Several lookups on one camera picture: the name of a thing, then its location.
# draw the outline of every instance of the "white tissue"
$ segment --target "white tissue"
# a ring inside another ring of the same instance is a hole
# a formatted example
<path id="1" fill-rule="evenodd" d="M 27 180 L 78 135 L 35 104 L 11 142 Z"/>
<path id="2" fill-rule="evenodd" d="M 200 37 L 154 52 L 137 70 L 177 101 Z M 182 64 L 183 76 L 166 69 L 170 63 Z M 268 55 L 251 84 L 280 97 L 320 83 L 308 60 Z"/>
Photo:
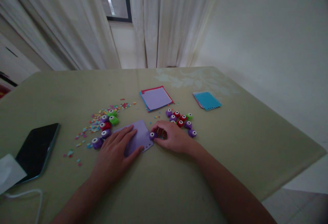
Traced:
<path id="1" fill-rule="evenodd" d="M 0 159 L 0 194 L 4 193 L 27 174 L 11 154 Z"/>

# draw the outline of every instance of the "table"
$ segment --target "table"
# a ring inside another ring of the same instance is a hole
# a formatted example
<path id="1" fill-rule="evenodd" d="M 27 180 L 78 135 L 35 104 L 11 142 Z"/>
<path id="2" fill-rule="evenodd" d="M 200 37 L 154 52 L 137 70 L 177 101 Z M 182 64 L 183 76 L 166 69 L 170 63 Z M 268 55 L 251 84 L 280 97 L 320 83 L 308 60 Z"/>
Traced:
<path id="1" fill-rule="evenodd" d="M 168 120 L 163 107 L 147 113 L 140 90 L 163 85 L 182 114 L 193 114 L 195 138 L 263 200 L 326 151 L 265 104 L 213 67 L 38 72 L 0 100 L 1 150 L 16 156 L 29 131 L 52 123 L 61 128 L 44 174 L 10 190 L 44 191 L 41 222 L 48 223 L 88 178 L 98 152 L 75 136 L 91 115 L 109 105 L 137 102 L 119 113 L 117 128 L 143 119 L 150 130 Z M 211 91 L 222 107 L 201 109 L 192 92 Z M 87 142 L 96 134 L 87 133 Z M 64 158 L 70 148 L 73 158 Z M 77 166 L 81 159 L 82 166 Z M 38 197 L 0 199 L 0 222 L 35 220 Z M 89 217 L 94 223 L 218 223 L 219 206 L 194 163 L 154 145 L 107 193 Z"/>

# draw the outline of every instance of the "white curtain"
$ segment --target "white curtain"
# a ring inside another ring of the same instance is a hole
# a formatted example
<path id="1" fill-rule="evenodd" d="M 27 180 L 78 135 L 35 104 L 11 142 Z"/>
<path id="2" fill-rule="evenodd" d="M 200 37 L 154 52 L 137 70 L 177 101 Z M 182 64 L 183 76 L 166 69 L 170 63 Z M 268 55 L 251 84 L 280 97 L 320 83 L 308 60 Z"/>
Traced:
<path id="1" fill-rule="evenodd" d="M 132 0 L 138 64 L 188 67 L 214 0 Z"/>
<path id="2" fill-rule="evenodd" d="M 0 13 L 54 70 L 121 67 L 101 0 L 0 0 Z"/>

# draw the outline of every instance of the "charging cable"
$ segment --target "charging cable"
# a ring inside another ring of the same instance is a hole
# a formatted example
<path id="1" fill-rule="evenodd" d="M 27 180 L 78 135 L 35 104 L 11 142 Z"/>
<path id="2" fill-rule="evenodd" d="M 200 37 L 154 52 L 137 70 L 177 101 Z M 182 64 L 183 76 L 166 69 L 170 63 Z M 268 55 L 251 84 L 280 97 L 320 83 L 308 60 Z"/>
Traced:
<path id="1" fill-rule="evenodd" d="M 4 193 L 4 195 L 7 198 L 17 198 L 17 197 L 20 197 L 20 196 L 23 196 L 23 195 L 26 195 L 26 194 L 29 194 L 29 193 L 32 193 L 32 192 L 40 193 L 40 204 L 39 204 L 39 209 L 38 209 L 38 215 L 37 215 L 37 219 L 35 220 L 35 224 L 38 224 L 39 223 L 40 212 L 41 212 L 41 206 L 42 206 L 42 198 L 43 198 L 42 190 L 33 189 L 33 190 L 29 190 L 29 191 L 26 191 L 26 192 L 23 192 L 23 193 L 20 193 L 20 194 L 16 194 L 16 195 L 11 195 L 9 193 Z"/>

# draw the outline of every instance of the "black phone screen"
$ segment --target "black phone screen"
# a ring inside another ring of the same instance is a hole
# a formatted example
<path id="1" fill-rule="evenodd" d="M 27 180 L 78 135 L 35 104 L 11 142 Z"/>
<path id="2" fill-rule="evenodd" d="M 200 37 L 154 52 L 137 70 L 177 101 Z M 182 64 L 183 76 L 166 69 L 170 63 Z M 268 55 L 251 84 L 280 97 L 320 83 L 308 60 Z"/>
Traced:
<path id="1" fill-rule="evenodd" d="M 31 180 L 40 175 L 54 144 L 59 124 L 35 128 L 28 134 L 19 150 L 16 161 L 27 173 L 27 176 L 16 184 Z"/>

